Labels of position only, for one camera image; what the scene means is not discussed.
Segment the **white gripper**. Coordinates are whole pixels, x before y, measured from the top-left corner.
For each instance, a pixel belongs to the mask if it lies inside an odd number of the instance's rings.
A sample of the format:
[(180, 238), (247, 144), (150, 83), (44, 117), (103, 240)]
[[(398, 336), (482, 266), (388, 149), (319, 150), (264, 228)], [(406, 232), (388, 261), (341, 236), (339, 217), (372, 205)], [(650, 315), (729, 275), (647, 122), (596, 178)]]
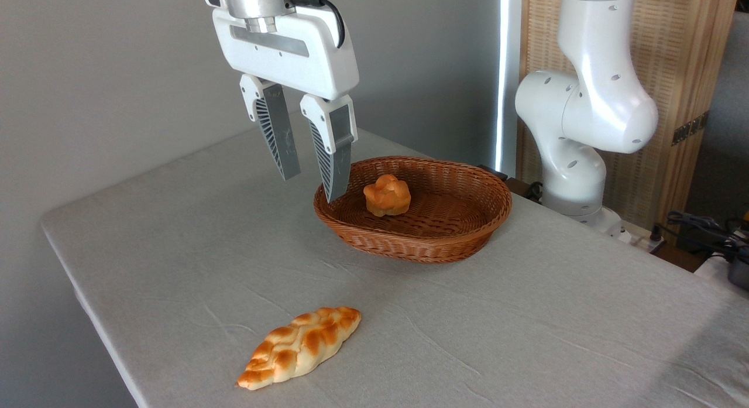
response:
[(310, 124), (322, 186), (331, 203), (347, 191), (351, 145), (358, 140), (353, 102), (347, 95), (359, 83), (352, 42), (346, 37), (337, 48), (339, 31), (328, 8), (299, 7), (275, 21), (277, 32), (252, 33), (225, 9), (213, 10), (223, 56), (243, 73), (240, 89), (247, 114), (259, 123), (284, 180), (301, 168), (281, 85), (307, 93), (300, 106)]

